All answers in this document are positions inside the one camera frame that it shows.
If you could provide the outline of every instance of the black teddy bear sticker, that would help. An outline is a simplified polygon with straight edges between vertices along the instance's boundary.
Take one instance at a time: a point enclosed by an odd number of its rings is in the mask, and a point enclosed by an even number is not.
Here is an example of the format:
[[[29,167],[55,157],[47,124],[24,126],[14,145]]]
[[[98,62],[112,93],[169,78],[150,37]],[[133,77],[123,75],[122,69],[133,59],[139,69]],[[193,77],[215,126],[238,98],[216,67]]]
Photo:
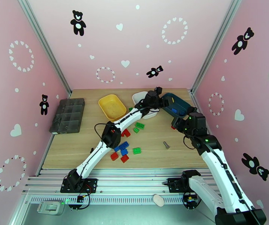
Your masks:
[[[254,36],[254,32],[249,27],[244,35],[240,35],[237,37],[237,42],[232,46],[232,51],[235,50],[233,54],[238,54],[242,49],[245,50],[248,44],[248,40]]]
[[[42,101],[40,102],[40,106],[41,106],[41,115],[45,114],[47,115],[47,108],[49,107],[49,104],[47,102],[47,95],[43,95],[42,94]]]
[[[164,69],[161,66],[158,66],[158,68],[151,68],[151,71],[148,71],[146,75],[148,75],[149,78],[152,78],[153,76],[158,76],[159,72],[163,70]]]
[[[245,166],[249,168],[249,172],[252,174],[258,174],[264,181],[267,180],[269,170],[263,168],[259,165],[259,160],[256,157],[251,158],[250,155],[244,153],[245,159],[242,162]]]
[[[79,32],[79,35],[83,36],[84,35],[84,28],[86,28],[87,26],[85,25],[85,23],[82,21],[82,12],[78,12],[73,10],[73,15],[74,15],[74,19],[72,19],[70,21],[71,25],[74,25],[74,33],[77,35]]]

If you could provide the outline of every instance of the yellow tray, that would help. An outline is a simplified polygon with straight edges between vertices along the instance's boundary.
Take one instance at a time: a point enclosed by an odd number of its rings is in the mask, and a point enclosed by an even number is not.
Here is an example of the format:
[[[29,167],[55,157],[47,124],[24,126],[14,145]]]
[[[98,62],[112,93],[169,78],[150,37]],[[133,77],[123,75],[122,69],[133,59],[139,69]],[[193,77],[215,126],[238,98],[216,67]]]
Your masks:
[[[126,107],[115,94],[100,98],[98,104],[106,117],[112,122],[119,120],[127,112]]]

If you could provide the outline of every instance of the wooden tabletop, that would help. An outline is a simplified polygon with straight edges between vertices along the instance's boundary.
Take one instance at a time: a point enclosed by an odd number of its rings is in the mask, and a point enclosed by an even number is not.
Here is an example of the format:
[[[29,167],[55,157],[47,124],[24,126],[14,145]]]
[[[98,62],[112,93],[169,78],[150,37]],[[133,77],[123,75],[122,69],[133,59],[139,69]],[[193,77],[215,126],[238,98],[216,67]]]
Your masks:
[[[91,148],[95,148],[100,138],[94,131],[94,125],[97,123],[106,123],[105,117],[98,105],[98,100],[105,95],[115,94],[128,109],[134,107],[132,95],[140,91],[153,89],[95,89],[95,90],[74,90],[71,98],[84,98],[85,108],[82,117],[81,129],[79,133],[56,135],[53,139],[43,168],[60,169],[76,168],[90,154]],[[163,89],[163,93],[174,93],[189,104],[193,105],[192,100],[186,89]],[[134,124],[127,129],[131,136],[121,138],[121,143],[129,143],[129,160],[122,163],[119,159],[112,161],[111,150],[105,155],[95,168],[113,169],[113,168],[203,168],[207,167],[197,150],[190,150],[183,144],[184,135],[171,128],[173,117],[166,111],[160,112],[150,119],[141,119],[140,123],[145,124],[144,130],[134,133]],[[96,127],[102,134],[104,126]],[[163,141],[166,141],[170,149],[166,149]],[[185,143],[192,147],[190,140],[185,139]],[[140,147],[142,153],[134,155],[132,148]]]

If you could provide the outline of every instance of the metal screw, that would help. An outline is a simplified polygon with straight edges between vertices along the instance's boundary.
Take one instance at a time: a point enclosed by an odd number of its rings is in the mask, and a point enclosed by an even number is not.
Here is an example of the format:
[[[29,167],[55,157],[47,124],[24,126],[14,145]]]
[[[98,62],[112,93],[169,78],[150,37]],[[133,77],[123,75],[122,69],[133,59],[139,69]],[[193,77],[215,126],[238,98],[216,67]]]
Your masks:
[[[170,148],[170,146],[165,141],[163,143],[166,146],[166,149],[169,149]]]

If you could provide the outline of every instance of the white bowl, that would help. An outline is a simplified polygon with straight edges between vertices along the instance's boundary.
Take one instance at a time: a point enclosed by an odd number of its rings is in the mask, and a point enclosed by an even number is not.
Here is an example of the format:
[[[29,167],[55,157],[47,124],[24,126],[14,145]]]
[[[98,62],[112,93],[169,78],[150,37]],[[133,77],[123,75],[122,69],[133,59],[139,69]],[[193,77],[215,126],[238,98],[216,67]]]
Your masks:
[[[145,98],[146,94],[147,94],[147,91],[142,91],[142,92],[135,93],[132,96],[133,103],[137,104],[140,100]],[[152,118],[155,115],[157,115],[157,112],[159,111],[159,109],[151,109],[151,110],[154,111],[154,112],[150,111],[147,115],[143,116],[143,119]]]

